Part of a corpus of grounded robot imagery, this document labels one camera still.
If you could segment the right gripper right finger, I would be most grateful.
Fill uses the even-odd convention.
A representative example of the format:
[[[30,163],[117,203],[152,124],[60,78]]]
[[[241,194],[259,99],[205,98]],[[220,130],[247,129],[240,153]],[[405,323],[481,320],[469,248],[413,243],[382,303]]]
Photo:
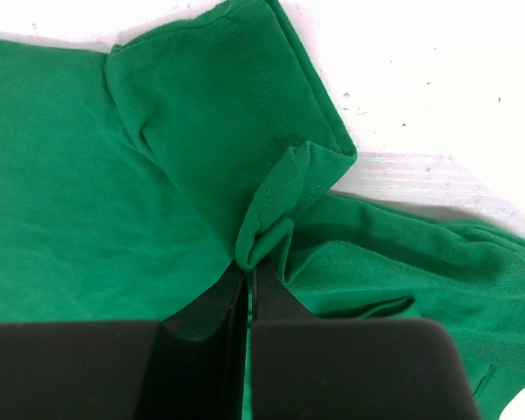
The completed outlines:
[[[255,419],[478,419],[450,335],[420,318],[322,319],[252,274]]]

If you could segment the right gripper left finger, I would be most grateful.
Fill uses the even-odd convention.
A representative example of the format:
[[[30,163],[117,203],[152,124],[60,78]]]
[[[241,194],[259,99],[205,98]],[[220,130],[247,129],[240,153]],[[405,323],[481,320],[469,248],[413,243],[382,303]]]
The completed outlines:
[[[0,324],[0,419],[238,419],[246,332],[235,265],[163,321]]]

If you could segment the green t-shirt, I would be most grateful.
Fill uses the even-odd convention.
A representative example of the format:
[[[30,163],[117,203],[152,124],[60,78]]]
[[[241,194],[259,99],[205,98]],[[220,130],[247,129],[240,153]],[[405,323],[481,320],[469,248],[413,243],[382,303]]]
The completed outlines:
[[[276,1],[108,53],[0,39],[0,322],[163,319],[269,258],[319,315],[441,323],[498,418],[525,388],[525,240],[333,192],[356,153]]]

